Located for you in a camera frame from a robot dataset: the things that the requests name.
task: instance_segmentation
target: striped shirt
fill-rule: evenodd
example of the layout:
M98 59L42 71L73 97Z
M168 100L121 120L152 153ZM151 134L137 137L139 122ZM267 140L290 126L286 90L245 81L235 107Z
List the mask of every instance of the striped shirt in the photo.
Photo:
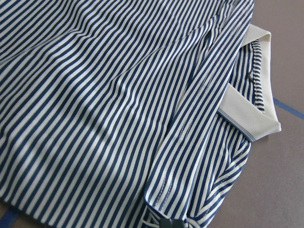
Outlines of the striped shirt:
M0 2L1 199L54 227L206 227L280 131L253 5Z

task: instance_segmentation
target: blue and white striped shirt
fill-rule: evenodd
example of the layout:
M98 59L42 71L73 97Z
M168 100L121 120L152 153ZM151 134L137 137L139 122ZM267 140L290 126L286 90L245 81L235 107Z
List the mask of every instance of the blue and white striped shirt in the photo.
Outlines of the blue and white striped shirt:
M280 130L252 11L0 2L1 199L54 227L206 227L251 142Z

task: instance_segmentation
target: shirt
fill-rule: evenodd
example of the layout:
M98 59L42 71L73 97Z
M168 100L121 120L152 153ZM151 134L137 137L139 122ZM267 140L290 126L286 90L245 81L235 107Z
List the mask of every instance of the shirt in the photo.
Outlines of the shirt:
M54 227L206 227L280 131L253 6L1 2L1 199Z

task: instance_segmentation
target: clothing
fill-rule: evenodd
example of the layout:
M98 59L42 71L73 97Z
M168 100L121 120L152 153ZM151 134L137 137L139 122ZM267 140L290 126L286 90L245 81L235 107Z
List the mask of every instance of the clothing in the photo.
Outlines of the clothing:
M280 131L252 0L0 9L0 197L45 224L206 227Z

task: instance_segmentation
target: blue tape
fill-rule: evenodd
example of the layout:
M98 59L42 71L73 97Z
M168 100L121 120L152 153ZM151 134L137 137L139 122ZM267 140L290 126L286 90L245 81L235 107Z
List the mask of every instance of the blue tape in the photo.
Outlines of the blue tape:
M293 114L297 117L300 117L301 119L304 120L304 114L303 113L301 113L300 111L286 105L285 103L283 103L283 102L281 102L281 101L279 101L275 98L274 98L274 104L279 106L280 108L283 108L284 110L288 111L289 113L291 113L291 114Z
M0 228L9 228L10 225L16 220L19 212L14 208L9 208L0 218Z

